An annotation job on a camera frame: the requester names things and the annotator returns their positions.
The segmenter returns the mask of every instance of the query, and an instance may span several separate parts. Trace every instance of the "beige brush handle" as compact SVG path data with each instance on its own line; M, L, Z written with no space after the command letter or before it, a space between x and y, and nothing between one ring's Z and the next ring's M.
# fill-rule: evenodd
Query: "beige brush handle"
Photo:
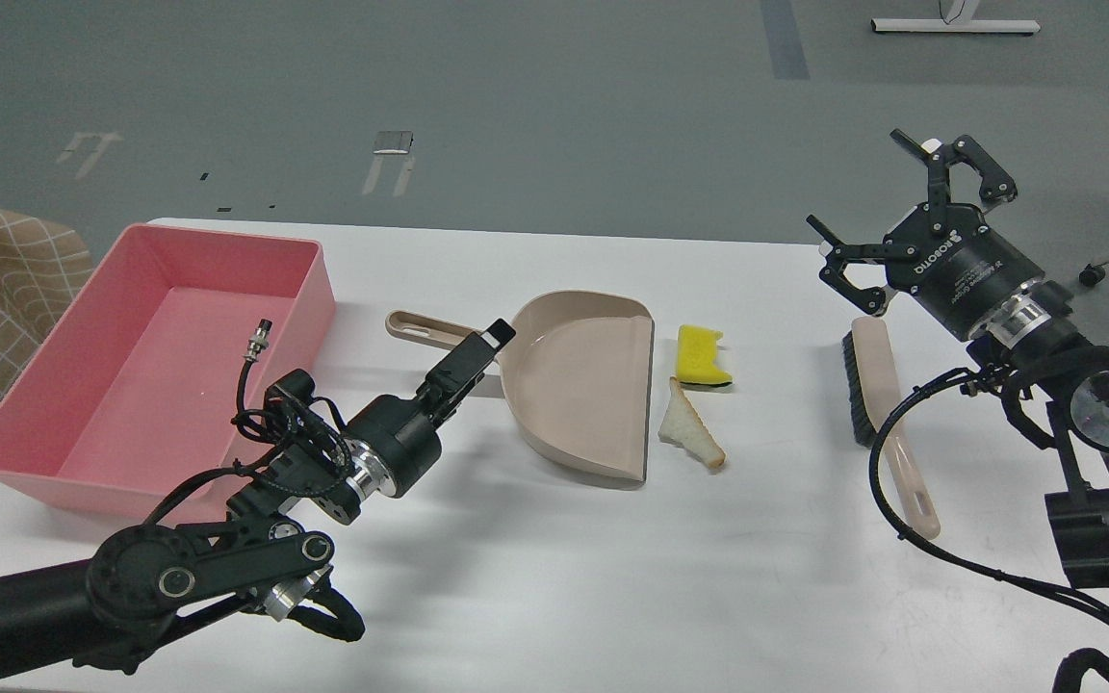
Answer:
M906 523L922 537L936 539L940 532L936 506L932 503L927 482L923 481L918 465L915 465L915 459L909 453L909 444L902 431L902 425L894 427L888 435L884 442L884 456L897 486L897 497L902 513L906 516Z
M867 418L879 430L888 414L902 402L893 343L888 340L887 325L879 318L855 319L849 332L854 334L854 360L857 364L858 385L863 387ZM923 481L918 465L915 465L905 430L899 422L888 435L884 451L888 469L893 472L893 481L897 486L906 523L918 534L936 539L940 532L936 506L932 505L927 483Z
M465 325L450 324L448 320L419 316L418 313L405 310L393 310L388 313L387 319L383 322L383 327L388 334L405 342L417 342L426 344L427 347L439 347L440 349L454 349L468 335L476 333L476 329L465 327Z

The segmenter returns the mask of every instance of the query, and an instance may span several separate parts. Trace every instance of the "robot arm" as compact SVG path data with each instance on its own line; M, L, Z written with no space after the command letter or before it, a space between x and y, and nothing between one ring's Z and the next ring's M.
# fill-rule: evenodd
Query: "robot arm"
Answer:
M175 488L140 526L128 527L85 561L0 578L0 679L64 660L133 674L162 645L234 613L291 618L345 641L365 632L332 588L333 541L286 512L312 499L350 523L375 491L400 497L441 452L436 429L452 416L494 356L515 336L505 320L471 334L427 373L414 398L383 395L333 428L311 407L311 376L296 369L269 386L264 408L246 411L246 374L266 347L269 324L252 337L238 381L238 430L272 444L258 461L207 470ZM251 482L220 522L159 523L213 478ZM177 615L182 607L221 601ZM308 600L324 610L301 605Z
M1067 319L1070 294L990 228L981 208L952 202L947 172L956 163L980 174L983 208L1017 196L1011 176L971 136L916 144L894 131L893 139L927 166L927 201L879 244L846 244L807 216L828 246L821 279L876 316L891 295L910 294L954 337L969 343L967 351L990 374L989 389L999 395L1008 421L1039 448L1060 453L1069 490L1047 496L1047 513L1069 583L1109 588L1109 488L1083 482L1069 437L1070 431L1101 451L1109 470L1109 347L1095 346L1078 332ZM884 265L887 286L849 284L845 267L853 263ZM1020 395L1034 386L1051 399L1051 431L1021 411Z

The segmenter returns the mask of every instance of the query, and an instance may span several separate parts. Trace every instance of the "pink tray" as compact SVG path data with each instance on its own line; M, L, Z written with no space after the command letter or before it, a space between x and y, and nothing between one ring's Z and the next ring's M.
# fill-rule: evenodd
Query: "pink tray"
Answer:
M0 402L0 481L62 508L142 519L182 479L265 448L230 425L246 339L273 320L247 407L311 368L335 310L314 241L136 224ZM241 478L167 521L224 517Z

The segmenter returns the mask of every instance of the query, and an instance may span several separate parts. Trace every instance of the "slice of bread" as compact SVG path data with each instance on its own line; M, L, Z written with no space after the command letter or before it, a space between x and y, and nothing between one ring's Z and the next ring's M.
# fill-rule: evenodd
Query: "slice of bread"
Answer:
M709 469L721 468L726 461L726 452L704 428L704 421L700 420L700 414L683 394L676 377L670 378L670 404L667 405L665 417L661 418L661 427L657 429L657 438L691 452Z

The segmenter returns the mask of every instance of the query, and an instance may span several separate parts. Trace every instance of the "metal stand base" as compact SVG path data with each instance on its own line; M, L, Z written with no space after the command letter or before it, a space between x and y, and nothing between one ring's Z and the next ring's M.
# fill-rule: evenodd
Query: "metal stand base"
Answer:
M947 14L938 19L872 19L876 33L1038 33L1042 27L1032 19L974 19L981 0L953 0Z
M944 23L940 19L872 19L876 33L1024 33L1031 35L1042 28L1034 19L960 19Z

